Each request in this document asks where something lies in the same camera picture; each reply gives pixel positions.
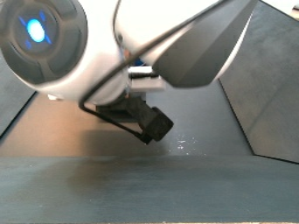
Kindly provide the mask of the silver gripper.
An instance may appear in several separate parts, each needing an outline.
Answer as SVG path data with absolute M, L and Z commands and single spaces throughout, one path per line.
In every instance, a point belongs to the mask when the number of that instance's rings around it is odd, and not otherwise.
M 128 77 L 132 92 L 157 92 L 165 89 L 164 80 L 149 66 L 131 66 Z

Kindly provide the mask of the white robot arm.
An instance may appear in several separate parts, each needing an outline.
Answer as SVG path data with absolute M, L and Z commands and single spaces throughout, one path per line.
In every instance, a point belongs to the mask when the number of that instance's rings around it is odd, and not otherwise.
M 0 50 L 40 93 L 90 103 L 131 89 L 125 53 L 176 88 L 216 80 L 232 62 L 257 0 L 4 0 Z

